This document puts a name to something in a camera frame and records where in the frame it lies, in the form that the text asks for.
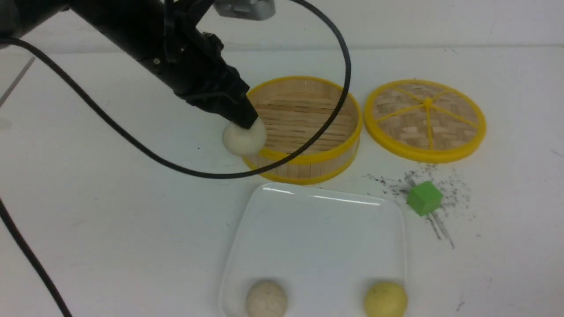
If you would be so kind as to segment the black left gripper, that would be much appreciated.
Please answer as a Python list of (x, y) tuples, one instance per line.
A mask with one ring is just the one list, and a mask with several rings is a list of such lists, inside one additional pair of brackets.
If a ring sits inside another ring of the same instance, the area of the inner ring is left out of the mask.
[(185, 102), (250, 129), (258, 113), (246, 96), (248, 85), (222, 58), (219, 38), (197, 29), (212, 5), (211, 0), (137, 1), (143, 50), (137, 62)]

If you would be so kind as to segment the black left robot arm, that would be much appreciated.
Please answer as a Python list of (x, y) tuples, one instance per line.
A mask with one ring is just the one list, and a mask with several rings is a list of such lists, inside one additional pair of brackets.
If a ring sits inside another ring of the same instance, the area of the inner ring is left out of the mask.
[(248, 85), (222, 58), (220, 39), (197, 24), (212, 0), (3, 0), (1, 47), (70, 10), (186, 103), (249, 129), (258, 115)]

